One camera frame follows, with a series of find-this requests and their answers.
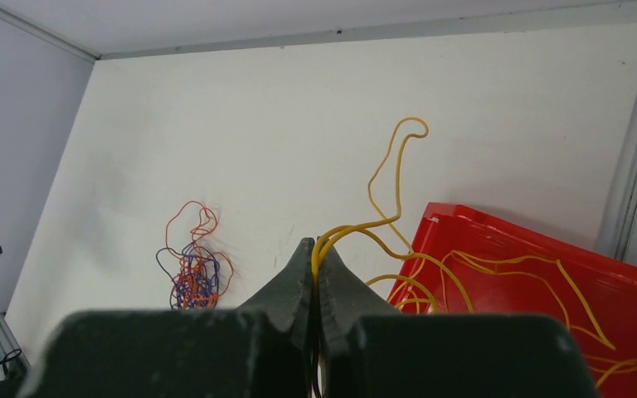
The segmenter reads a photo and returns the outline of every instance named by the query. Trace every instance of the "red plastic box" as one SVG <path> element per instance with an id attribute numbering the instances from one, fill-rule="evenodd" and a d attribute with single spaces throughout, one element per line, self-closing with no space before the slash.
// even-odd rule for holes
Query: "red plastic box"
<path id="1" fill-rule="evenodd" d="M 487 260 L 509 260 L 523 255 L 560 260 L 584 294 L 602 331 L 616 346 L 615 351 L 611 350 L 573 329 L 571 334 L 578 341 L 583 354 L 618 361 L 637 358 L 637 267 L 540 235 L 467 206 L 442 203 L 430 203 L 426 208 L 413 247 L 416 252 L 438 260 L 452 250 L 461 250 Z M 455 257 L 449 257 L 445 265 L 467 289 L 475 312 L 545 313 L 563 320 L 561 307 L 540 280 L 525 275 L 484 274 L 465 266 Z M 406 261 L 401 275 L 411 276 L 419 263 L 420 260 Z M 520 264 L 503 267 L 529 272 L 547 280 L 565 304 L 571 323 L 594 331 L 581 300 L 555 264 L 524 260 Z M 416 280 L 424 284 L 439 301 L 443 301 L 440 271 L 436 265 L 427 262 Z M 397 281 L 392 292 L 400 284 Z M 413 290 L 419 298 L 425 298 L 413 286 L 408 290 Z M 467 311 L 459 290 L 447 276 L 445 291 L 450 313 Z M 401 289 L 391 303 L 400 303 L 412 297 L 407 289 Z M 416 305 L 404 305 L 402 311 L 413 313 Z M 594 360 L 588 360 L 588 364 L 605 369 L 611 366 Z M 591 374 L 595 380 L 601 376 L 599 372 L 593 371 Z M 637 397 L 637 371 L 612 374 L 601 385 L 600 392 L 607 398 Z"/>

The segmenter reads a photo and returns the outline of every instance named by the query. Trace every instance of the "black wire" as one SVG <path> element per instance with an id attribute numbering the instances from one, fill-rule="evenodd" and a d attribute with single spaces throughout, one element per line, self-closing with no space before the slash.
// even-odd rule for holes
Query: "black wire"
<path id="1" fill-rule="evenodd" d="M 3 359 L 0 361 L 0 366 L 3 365 L 3 374 L 7 373 L 6 364 L 15 361 L 22 353 L 23 351 L 20 348 L 16 348 L 3 356 Z"/>

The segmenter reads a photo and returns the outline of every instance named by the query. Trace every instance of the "gray wall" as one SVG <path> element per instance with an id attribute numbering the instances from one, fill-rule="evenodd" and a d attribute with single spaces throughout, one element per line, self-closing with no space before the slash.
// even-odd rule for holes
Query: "gray wall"
<path id="1" fill-rule="evenodd" d="M 16 287 L 91 69 L 0 21 L 0 312 Z"/>

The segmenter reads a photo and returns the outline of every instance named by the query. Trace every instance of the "tangled red and blue wire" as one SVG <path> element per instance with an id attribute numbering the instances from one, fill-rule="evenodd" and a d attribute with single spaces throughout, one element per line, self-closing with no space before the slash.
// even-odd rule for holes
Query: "tangled red and blue wire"
<path id="1" fill-rule="evenodd" d="M 189 231 L 191 242 L 181 250 L 176 250 L 169 244 L 169 228 L 184 209 L 190 205 L 200 206 L 199 223 Z M 173 284 L 169 296 L 171 309 L 214 308 L 218 304 L 218 299 L 228 290 L 231 278 L 235 273 L 231 260 L 225 253 L 213 251 L 202 244 L 203 238 L 209 236 L 217 226 L 218 217 L 216 214 L 199 201 L 185 203 L 177 215 L 167 223 L 165 247 L 158 250 L 155 259 Z M 167 252 L 177 259 L 179 272 L 175 276 L 172 276 L 163 266 L 160 260 L 160 255 L 163 252 Z M 231 271 L 223 290 L 221 290 L 221 282 L 219 281 L 221 263 L 227 263 Z"/>

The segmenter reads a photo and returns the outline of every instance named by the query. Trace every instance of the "bundle of string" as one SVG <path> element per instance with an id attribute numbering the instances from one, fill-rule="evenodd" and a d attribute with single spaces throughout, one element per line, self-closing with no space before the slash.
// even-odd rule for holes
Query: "bundle of string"
<path id="1" fill-rule="evenodd" d="M 394 144 L 394 140 L 395 140 L 397 132 L 399 131 L 400 127 L 404 123 L 409 122 L 409 121 L 417 122 L 418 124 L 420 124 L 423 127 L 424 131 L 423 131 L 423 133 L 410 133 L 410 134 L 407 134 L 401 141 L 401 146 L 399 147 L 399 151 L 397 153 L 397 158 L 396 158 L 396 172 L 395 172 L 396 214 L 394 216 L 388 217 L 384 213 L 384 211 L 382 211 L 382 209 L 379 207 L 379 205 L 374 201 L 374 198 L 372 196 L 372 183 L 377 178 L 377 175 L 382 170 L 382 167 L 387 162 L 387 159 L 390 157 L 392 146 Z M 419 283 L 415 279 L 415 277 L 418 276 L 418 274 L 421 272 L 425 262 L 429 261 L 432 264 L 434 264 L 434 265 L 436 265 L 436 266 L 438 266 L 440 268 L 440 275 L 441 275 L 442 283 L 444 284 L 443 292 L 444 292 L 444 308 L 445 308 L 445 310 L 446 311 L 448 310 L 447 301 L 445 300 L 445 275 L 448 275 L 448 277 L 453 281 L 455 287 L 459 290 L 460 294 L 462 295 L 464 304 L 467 307 L 468 311 L 473 313 L 474 312 L 474 308 L 473 308 L 472 302 L 471 302 L 471 300 L 469 298 L 469 295 L 468 295 L 467 291 L 465 290 L 465 287 L 460 282 L 458 277 L 448 267 L 446 267 L 445 264 L 444 264 L 444 261 L 446 260 L 446 257 L 452 256 L 452 255 L 453 256 L 459 256 L 468 266 L 471 266 L 471 267 L 475 268 L 476 270 L 478 270 L 480 272 L 485 272 L 487 274 L 495 274 L 495 275 L 520 274 L 520 275 L 526 275 L 526 276 L 533 277 L 534 279 L 541 280 L 548 287 L 548 289 L 551 291 L 551 293 L 553 294 L 553 296 L 556 299 L 556 301 L 558 302 L 558 304 L 561 306 L 561 308 L 563 310 L 563 314 L 564 314 L 564 318 L 565 318 L 565 322 L 566 322 L 566 326 L 567 326 L 568 330 L 575 329 L 575 330 L 584 332 L 585 334 L 593 337 L 595 340 L 597 340 L 598 342 L 601 342 L 602 344 L 604 344 L 608 348 L 610 348 L 612 350 L 615 350 L 616 349 L 615 346 L 609 341 L 609 339 L 602 332 L 601 326 L 596 321 L 596 318 L 595 318 L 595 316 L 594 316 L 589 304 L 585 300 L 584 295 L 577 288 L 577 286 L 575 285 L 575 282 L 572 280 L 572 278 L 567 274 L 567 272 L 563 268 L 560 260 L 550 260 L 550 259 L 544 259 L 542 257 L 530 256 L 530 255 L 529 256 L 519 257 L 517 259 L 511 259 L 511 260 L 484 260 L 484 259 L 478 259 L 478 258 L 476 258 L 476 257 L 474 257 L 472 255 L 468 255 L 467 253 L 464 253 L 464 252 L 461 252 L 461 251 L 459 252 L 459 251 L 455 251 L 455 250 L 452 251 L 451 253 L 449 253 L 443 259 L 437 260 L 437 259 L 435 259 L 435 258 L 433 258 L 433 257 L 431 257 L 429 255 L 426 255 L 424 253 L 417 253 L 417 252 L 415 252 L 413 250 L 413 248 L 411 247 L 411 243 L 393 225 L 393 223 L 395 221 L 399 220 L 399 218 L 401 217 L 401 192 L 400 192 L 400 189 L 401 189 L 401 161 L 402 161 L 402 156 L 403 156 L 403 153 L 404 153 L 404 148 L 406 146 L 406 143 L 411 138 L 425 138 L 428 135 L 428 133 L 429 133 L 428 125 L 422 119 L 419 119 L 419 118 L 415 118 L 415 117 L 405 118 L 405 119 L 402 119 L 396 125 L 396 127 L 394 128 L 394 131 L 392 132 L 389 145 L 387 147 L 387 154 L 385 154 L 384 158 L 382 159 L 380 164 L 377 166 L 377 170 L 375 170 L 375 172 L 372 174 L 372 177 L 370 178 L 369 182 L 367 183 L 367 196 L 368 196 L 368 199 L 369 199 L 370 203 L 372 204 L 372 206 L 374 207 L 374 209 L 380 215 L 381 219 L 378 220 L 378 221 L 370 221 L 370 222 L 365 222 L 365 223 L 358 224 L 358 225 L 337 226 L 337 227 L 333 228 L 332 230 L 326 232 L 325 234 L 321 235 L 321 237 L 317 240 L 316 245 L 314 246 L 314 250 L 312 252 L 312 257 L 311 257 L 311 270 L 312 270 L 312 274 L 313 274 L 313 277 L 314 277 L 314 284 L 317 284 L 318 281 L 319 281 L 319 267 L 321 266 L 321 264 L 323 262 L 323 258 L 326 256 L 328 251 L 336 244 L 336 242 L 338 242 L 344 236 L 350 235 L 353 232 L 359 232 L 359 233 L 361 233 L 363 235 L 366 235 L 370 239 L 374 240 L 382 248 L 382 250 L 384 250 L 384 252 L 387 253 L 388 255 L 390 255 L 392 258 L 395 258 L 395 259 L 398 259 L 398 260 L 421 259 L 421 264 L 420 264 L 419 268 L 410 277 L 406 277 L 406 276 L 398 275 L 398 274 L 386 274 L 386 275 L 382 275 L 382 276 L 378 276 L 376 278 L 373 278 L 373 279 L 371 279 L 371 280 L 369 280 L 367 282 L 367 284 L 370 285 L 370 284 L 375 284 L 378 281 L 386 280 L 386 279 L 400 280 L 401 284 L 397 287 L 397 289 L 394 290 L 394 292 L 392 293 L 392 295 L 388 299 L 389 302 L 391 302 L 394 299 L 394 295 L 400 289 L 403 289 L 407 284 L 410 284 L 410 285 L 418 288 L 426 296 L 426 299 L 418 298 L 416 293 L 413 290 L 410 289 L 410 290 L 408 290 L 408 292 L 411 295 L 411 298 L 408 298 L 407 300 L 402 301 L 401 303 L 397 303 L 395 306 L 398 307 L 398 308 L 400 308 L 401 306 L 406 305 L 408 303 L 415 303 L 416 307 L 417 307 L 417 312 L 420 312 L 420 304 L 421 303 L 427 303 L 427 304 L 429 304 L 429 308 L 428 309 L 430 311 L 432 311 L 432 312 L 438 312 L 439 311 L 440 305 L 438 303 L 438 300 L 436 300 L 436 298 L 434 297 L 434 295 L 431 293 L 431 291 L 429 289 L 427 289 L 423 284 Z M 408 249 L 408 252 L 405 255 L 400 255 L 400 254 L 397 254 L 394 251 L 392 251 L 389 247 L 387 247 L 387 245 L 377 235 L 375 235 L 373 232 L 371 232 L 369 230 L 371 228 L 375 228 L 375 227 L 378 227 L 378 226 L 389 226 L 391 228 L 391 230 L 399 237 L 401 242 L 406 246 L 406 248 Z M 587 329 L 584 329 L 584 328 L 578 327 L 576 325 L 571 325 L 570 324 L 570 320 L 569 320 L 569 317 L 567 316 L 567 310 L 565 308 L 565 305 L 562 303 L 562 301 L 560 300 L 559 296 L 552 289 L 552 286 L 544 278 L 541 278 L 540 276 L 537 276 L 535 274 L 525 273 L 525 272 L 520 272 L 520 271 L 499 272 L 499 271 L 496 270 L 496 265 L 517 264 L 517 263 L 520 263 L 520 262 L 522 262 L 522 261 L 524 261 L 526 259 L 531 259 L 531 258 L 536 258 L 538 260 L 544 261 L 544 262 L 549 263 L 549 264 L 555 264 L 557 266 L 558 270 L 561 272 L 563 277 L 566 279 L 567 283 L 569 283 L 569 285 L 575 291 L 576 296 L 580 299 L 580 302 L 581 302 L 582 306 L 584 307 L 588 318 L 590 319 L 592 325 L 594 326 L 595 332 L 591 332 L 591 331 L 589 331 Z M 489 269 L 487 267 L 480 266 L 480 265 L 478 265 L 476 263 L 477 260 L 481 261 L 481 262 L 485 262 L 485 263 L 494 264 L 495 265 L 495 269 Z M 318 348 L 315 347 L 314 348 L 314 364 L 316 364 L 316 367 L 317 367 L 317 369 L 316 369 L 316 375 L 317 376 L 314 377 L 314 394 L 316 396 L 320 396 L 319 382 L 318 382 L 318 365 L 319 365 L 318 355 L 319 355 Z M 612 374 L 629 373 L 629 372 L 632 372 L 632 371 L 637 371 L 637 358 L 632 358 L 632 359 L 624 360 L 624 361 L 616 361 L 616 360 L 613 360 L 613 359 L 603 358 L 603 357 L 592 357 L 592 356 L 587 356 L 587 355 L 585 355 L 585 357 L 588 360 L 604 362 L 604 363 L 610 364 L 610 367 L 607 368 L 607 369 L 600 369 L 598 367 L 592 367 L 591 366 L 591 369 L 593 371 L 598 371 L 598 372 L 602 373 L 602 375 L 597 379 L 596 385 L 597 385 L 598 388 Z"/>
<path id="2" fill-rule="evenodd" d="M 198 213 L 199 222 L 189 231 L 191 242 L 181 250 L 175 250 L 169 244 L 170 225 L 190 205 L 200 207 Z M 235 273 L 231 260 L 225 253 L 214 251 L 209 249 L 207 245 L 202 244 L 202 240 L 209 236 L 217 226 L 218 217 L 216 214 L 199 201 L 188 201 L 185 203 L 167 223 L 165 227 L 165 247 L 158 250 L 155 254 L 155 259 L 173 284 L 169 296 L 171 309 L 214 308 L 218 304 L 218 299 L 228 290 L 231 278 Z M 169 253 L 179 263 L 179 271 L 175 276 L 172 276 L 163 266 L 160 260 L 160 255 L 163 252 Z M 219 281 L 221 263 L 228 264 L 230 269 L 230 275 L 223 290 L 221 290 Z"/>

